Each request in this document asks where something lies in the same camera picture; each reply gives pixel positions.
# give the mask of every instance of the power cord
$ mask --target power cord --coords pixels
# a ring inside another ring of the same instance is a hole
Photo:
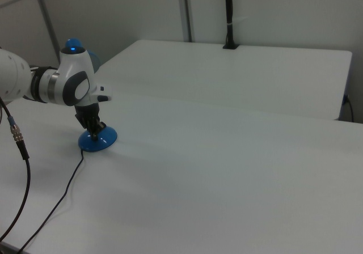
[[[352,122],[354,122],[353,107],[352,107],[352,102],[350,101],[349,97],[347,98],[347,103],[349,104],[349,107],[351,109]]]
[[[25,160],[26,162],[26,166],[27,166],[27,186],[25,189],[25,194],[23,197],[23,201],[22,204],[20,205],[20,208],[18,210],[18,213],[16,214],[14,220],[12,221],[11,225],[9,226],[9,228],[5,231],[5,233],[0,237],[0,243],[3,241],[3,239],[5,239],[5,237],[9,234],[9,232],[11,231],[11,229],[15,226],[16,222],[18,221],[25,203],[27,201],[28,198],[28,194],[29,194],[29,188],[30,188],[30,164],[29,164],[29,155],[28,155],[28,151],[25,147],[25,143],[24,143],[24,139],[23,136],[20,132],[19,127],[17,126],[17,124],[14,121],[14,118],[12,117],[12,115],[10,114],[9,110],[7,109],[4,101],[2,100],[2,98],[0,97],[0,105],[1,107],[5,110],[6,114],[7,114],[7,119],[9,121],[10,124],[10,130],[12,132],[12,135],[14,137],[14,140],[16,142],[16,145],[18,146],[20,153],[23,157],[23,160]]]
[[[44,220],[44,222],[40,225],[40,227],[34,232],[34,234],[29,238],[29,240],[27,240],[27,242],[22,246],[22,248],[16,253],[16,254],[21,254],[21,252],[25,249],[25,247],[30,243],[30,241],[39,233],[39,231],[45,226],[45,224],[47,223],[48,219],[52,216],[52,214],[54,213],[54,211],[57,209],[58,205],[62,202],[62,200],[65,198],[65,196],[67,195],[69,186],[74,178],[74,175],[77,173],[77,170],[79,168],[79,166],[81,165],[81,163],[84,160],[83,157],[83,150],[81,149],[81,156],[82,159],[81,161],[78,163],[78,165],[76,166],[72,177],[70,178],[70,180],[68,181],[67,187],[66,187],[66,191],[64,192],[63,196],[61,197],[61,199],[59,199],[58,203],[54,206],[54,208],[52,209],[52,211],[48,214],[48,216],[46,217],[46,219]]]
[[[352,107],[352,102],[349,99],[349,95],[344,95],[343,96],[343,105],[345,105],[346,103],[349,104],[349,108],[351,109],[351,118],[352,118],[352,122],[354,122],[354,114],[353,114],[353,107]]]

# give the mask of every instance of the white tabletop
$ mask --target white tabletop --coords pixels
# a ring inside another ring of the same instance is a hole
[[[356,254],[363,249],[363,127],[115,92],[100,116],[119,138],[85,153],[65,203],[27,251]],[[9,105],[31,156],[20,247],[80,160],[72,107]],[[0,126],[0,233],[26,168]]]
[[[141,40],[108,61],[122,91],[334,120],[351,52]]]

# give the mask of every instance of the blue base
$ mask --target blue base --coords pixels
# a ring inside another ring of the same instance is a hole
[[[117,139],[117,133],[107,126],[98,134],[98,140],[93,141],[88,131],[82,133],[78,139],[78,146],[86,152],[97,152],[106,149]]]

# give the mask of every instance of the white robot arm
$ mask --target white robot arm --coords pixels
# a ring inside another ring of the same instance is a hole
[[[95,69],[85,48],[67,46],[60,57],[58,69],[31,69],[24,59],[0,49],[0,97],[5,102],[24,97],[75,106],[76,118],[96,141],[98,133],[106,127],[98,117],[98,102],[110,101],[112,91],[95,82]]]

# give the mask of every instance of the metal connector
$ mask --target metal connector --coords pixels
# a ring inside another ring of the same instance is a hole
[[[10,130],[11,130],[12,136],[14,137],[15,142],[19,142],[24,139],[22,133],[20,132],[20,128],[18,127],[17,124],[12,125],[10,127]]]

